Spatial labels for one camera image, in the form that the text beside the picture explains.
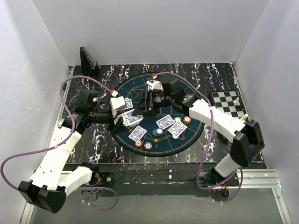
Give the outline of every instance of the white wall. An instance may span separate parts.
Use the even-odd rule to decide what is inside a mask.
[[[270,0],[236,64],[263,155],[275,168],[293,223],[299,223],[299,2]]]
[[[269,0],[33,0],[68,65],[236,61]]]
[[[68,67],[32,0],[0,0],[0,162],[48,146]],[[16,186],[44,154],[9,161]],[[0,178],[0,223],[19,223],[25,200]]]

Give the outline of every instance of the cable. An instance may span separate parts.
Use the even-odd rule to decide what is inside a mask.
[[[61,98],[62,104],[63,104],[63,106],[64,106],[66,112],[68,113],[68,115],[69,115],[70,118],[71,118],[71,132],[70,132],[70,134],[69,134],[69,135],[68,135],[62,142],[58,143],[56,146],[52,146],[52,147],[49,147],[49,148],[45,148],[45,149],[41,149],[41,150],[37,150],[37,151],[33,151],[33,152],[27,152],[27,153],[20,153],[20,154],[16,154],[16,155],[11,155],[11,156],[9,156],[8,158],[6,158],[6,159],[2,162],[2,164],[1,164],[1,167],[0,167],[0,173],[1,173],[1,176],[2,176],[2,178],[4,179],[4,181],[5,181],[10,187],[12,187],[13,189],[18,190],[18,188],[17,188],[16,186],[14,186],[14,185],[13,185],[7,178],[6,178],[6,176],[5,176],[5,174],[4,174],[4,170],[3,170],[3,169],[4,169],[4,165],[5,165],[5,163],[6,163],[7,161],[9,161],[9,160],[11,160],[11,159],[13,159],[13,158],[16,158],[16,157],[24,156],[24,155],[32,155],[32,154],[36,154],[36,153],[43,153],[43,152],[50,151],[50,150],[52,150],[52,149],[54,149],[54,148],[57,148],[57,147],[61,146],[62,144],[64,144],[64,143],[71,137],[71,135],[74,133],[74,131],[75,131],[75,120],[74,120],[73,116],[71,115],[71,112],[70,112],[70,110],[68,109],[68,107],[67,107],[67,105],[66,105],[66,103],[65,103],[65,101],[64,101],[64,85],[65,85],[68,81],[70,81],[70,80],[72,80],[72,79],[75,79],[75,78],[84,78],[84,79],[87,79],[87,80],[91,80],[91,81],[95,82],[96,84],[98,84],[100,87],[102,87],[104,90],[106,90],[106,91],[108,91],[108,92],[110,92],[110,93],[113,92],[113,90],[108,89],[106,86],[104,86],[104,85],[103,85],[102,83],[100,83],[99,81],[97,81],[97,80],[95,80],[95,79],[93,79],[93,78],[87,77],[87,76],[73,76],[73,77],[70,77],[70,78],[66,79],[66,80],[62,83],[61,88],[60,88],[60,98]]]
[[[202,94],[198,89],[195,88],[195,86],[193,84],[191,84],[189,81],[187,81],[185,78],[179,76],[178,74],[175,74],[175,73],[172,73],[172,72],[159,72],[157,73],[156,75],[163,75],[163,74],[167,74],[167,75],[174,75],[176,76],[178,79],[184,81],[185,83],[187,83],[192,89],[194,89],[195,92],[197,92],[209,105],[209,107],[211,108],[210,109],[210,114],[211,114],[211,133],[210,133],[210,136],[208,138],[208,141],[207,141],[207,144],[206,144],[206,149],[203,153],[203,156],[202,156],[202,159],[201,159],[201,162],[199,164],[199,168],[198,168],[198,171],[197,171],[197,175],[196,175],[196,185],[199,189],[201,190],[210,190],[210,189],[213,189],[215,187],[218,187],[222,184],[224,184],[225,182],[229,181],[235,174],[237,171],[231,173],[225,180],[221,181],[220,183],[214,185],[214,186],[211,186],[211,187],[202,187],[200,186],[199,184],[199,174],[201,172],[201,169],[202,169],[202,166],[203,166],[203,163],[205,161],[205,157],[206,157],[206,154],[210,148],[210,143],[212,141],[212,137],[213,137],[213,131],[214,131],[214,116],[213,116],[213,111],[212,111],[212,105],[211,105],[211,102],[210,100],[204,95]],[[242,182],[243,182],[243,175],[241,175],[241,182],[240,182],[240,185],[239,185],[239,188],[241,188],[241,185],[242,185]]]
[[[110,188],[104,188],[104,187],[94,187],[94,188],[90,188],[90,187],[81,187],[81,188],[78,188],[78,189],[79,189],[79,190],[101,189],[101,190],[109,190],[109,191],[113,192],[113,193],[115,194],[115,196],[116,196],[116,201],[115,201],[115,203],[114,203],[110,208],[108,208],[108,209],[102,208],[102,207],[100,207],[100,206],[98,206],[98,205],[96,205],[96,204],[94,204],[94,203],[91,203],[91,202],[89,202],[89,201],[87,201],[87,200],[83,200],[83,202],[87,203],[88,205],[91,205],[91,206],[93,206],[93,207],[96,207],[97,209],[100,209],[100,210],[102,210],[102,211],[109,211],[109,210],[111,210],[112,208],[114,208],[114,207],[116,206],[117,202],[118,202],[118,199],[119,199],[118,194],[116,193],[116,191],[113,190],[113,189],[110,189]]]

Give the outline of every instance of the checkered board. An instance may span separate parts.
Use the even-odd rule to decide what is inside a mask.
[[[234,100],[240,98],[238,104],[234,104]],[[215,91],[210,92],[210,99],[213,106],[218,110],[236,118],[240,119],[246,114],[244,105],[242,104],[241,96],[237,95],[235,91]],[[221,142],[227,139],[219,133]]]

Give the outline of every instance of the round game mat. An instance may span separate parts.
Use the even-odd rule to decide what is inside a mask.
[[[154,73],[142,73],[135,75],[115,88],[121,96],[132,100],[134,107],[130,110],[134,109],[138,105],[142,97],[143,90],[146,88],[146,81],[153,74]],[[160,80],[162,77],[163,75],[159,75],[156,80]],[[194,90],[185,82],[181,80],[180,82],[186,92],[194,92]],[[142,137],[143,145],[141,147],[136,147],[135,142],[128,137],[135,127],[131,127],[129,131],[122,132],[114,136],[114,139],[125,149],[144,156],[162,157],[182,152],[199,138],[204,129],[204,124],[199,120],[192,119],[191,123],[186,125],[188,128],[186,129],[184,136],[180,137],[178,140],[174,140],[172,138],[171,133],[168,132],[168,128],[163,130],[163,134],[161,136],[155,138],[152,132],[159,128],[156,121],[168,114],[171,115],[173,119],[180,117],[182,122],[185,117],[185,115],[175,111],[171,106],[168,106],[160,108],[160,113],[157,116],[143,118],[139,126],[146,129],[147,132]],[[152,144],[152,148],[150,150],[147,150],[144,147],[147,142]]]

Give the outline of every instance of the marble surface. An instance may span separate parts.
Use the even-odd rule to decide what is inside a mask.
[[[210,91],[235,90],[239,92],[234,74],[228,63],[185,63],[185,64],[126,64],[102,65],[100,75],[96,78],[109,89],[114,89],[127,78],[143,72],[170,71],[177,73],[199,88],[203,94]],[[82,75],[80,66],[76,66],[73,76]],[[70,104],[78,96],[81,89],[93,89],[100,92],[102,99],[108,99],[109,93],[93,82],[85,79],[71,81],[67,103]],[[166,157],[147,157],[137,155],[119,145],[107,131],[108,125],[91,125],[86,129],[81,140],[73,149],[68,163],[104,163],[104,162],[200,162],[207,138],[210,134],[209,126],[205,126],[202,135],[196,143],[185,151]],[[230,151],[230,143],[220,143],[217,132],[213,133],[213,140],[206,155],[206,162],[218,162]]]

